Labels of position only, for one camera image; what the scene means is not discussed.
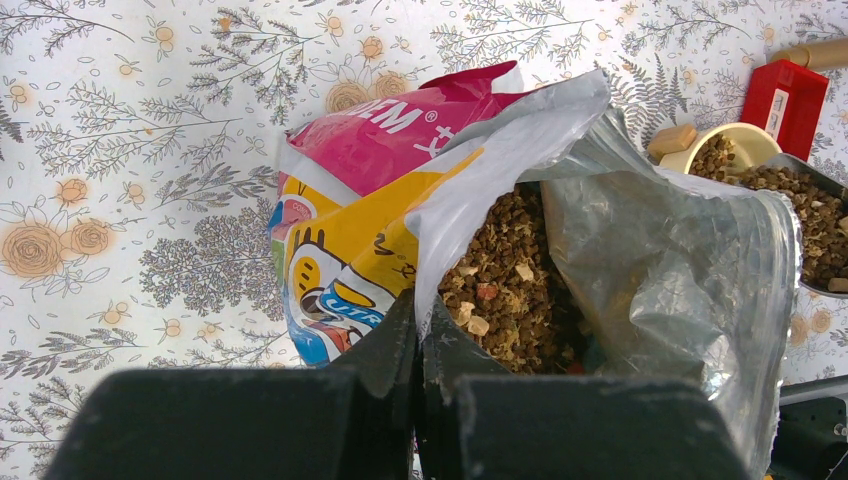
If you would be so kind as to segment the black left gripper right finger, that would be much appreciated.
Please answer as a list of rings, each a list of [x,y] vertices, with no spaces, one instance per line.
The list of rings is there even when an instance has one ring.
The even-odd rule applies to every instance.
[[[718,411],[678,380],[516,375],[441,301],[420,351],[427,479],[743,479]]]

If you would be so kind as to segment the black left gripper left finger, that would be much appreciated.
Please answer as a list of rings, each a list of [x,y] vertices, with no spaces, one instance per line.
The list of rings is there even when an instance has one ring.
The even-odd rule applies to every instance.
[[[407,479],[413,293],[317,369],[126,370],[84,402],[50,479]]]

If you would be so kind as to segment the cat print pet food bag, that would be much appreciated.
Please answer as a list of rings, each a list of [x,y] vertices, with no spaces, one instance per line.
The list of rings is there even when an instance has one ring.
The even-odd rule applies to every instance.
[[[653,165],[595,70],[506,93],[512,62],[436,79],[289,131],[269,223],[284,317],[323,367],[415,292],[431,332],[443,276],[496,199],[541,185],[548,250],[606,374],[697,384],[751,478],[777,433],[801,226],[783,194]]]

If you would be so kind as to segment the metal food scoop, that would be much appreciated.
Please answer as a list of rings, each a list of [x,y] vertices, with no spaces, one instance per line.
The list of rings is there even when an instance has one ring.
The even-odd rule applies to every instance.
[[[731,183],[786,196],[800,222],[801,282],[829,295],[847,295],[847,188],[787,153],[749,167]]]

